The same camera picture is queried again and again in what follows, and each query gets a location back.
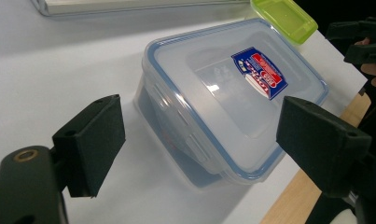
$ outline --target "white object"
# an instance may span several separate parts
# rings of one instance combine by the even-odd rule
[[[32,0],[45,16],[120,11],[153,7],[247,3],[247,0]]]

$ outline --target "screw hole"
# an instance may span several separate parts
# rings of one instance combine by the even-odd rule
[[[38,155],[36,149],[25,149],[14,156],[13,160],[17,162],[30,161]]]
[[[76,133],[77,133],[76,131],[69,131],[69,132],[65,133],[65,136],[72,136],[72,135],[74,135]]]

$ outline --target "black clamp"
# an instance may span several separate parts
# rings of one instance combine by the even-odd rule
[[[354,64],[376,63],[376,18],[367,18],[365,21],[333,22],[327,28],[328,40],[355,37],[368,37],[370,44],[350,46],[344,61]]]

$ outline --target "hand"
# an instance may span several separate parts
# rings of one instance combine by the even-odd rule
[[[368,45],[370,43],[370,40],[368,38],[365,38],[361,41],[356,42],[356,45]],[[374,79],[371,80],[371,85],[376,87],[376,63],[364,63],[361,65],[361,71],[368,74],[375,76]]]

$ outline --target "wooden surface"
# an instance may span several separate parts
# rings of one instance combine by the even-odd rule
[[[345,108],[340,118],[357,127],[369,106],[370,98],[366,94],[362,96],[358,94]],[[299,170],[262,219],[261,224],[305,223],[320,194],[321,191],[313,181]]]

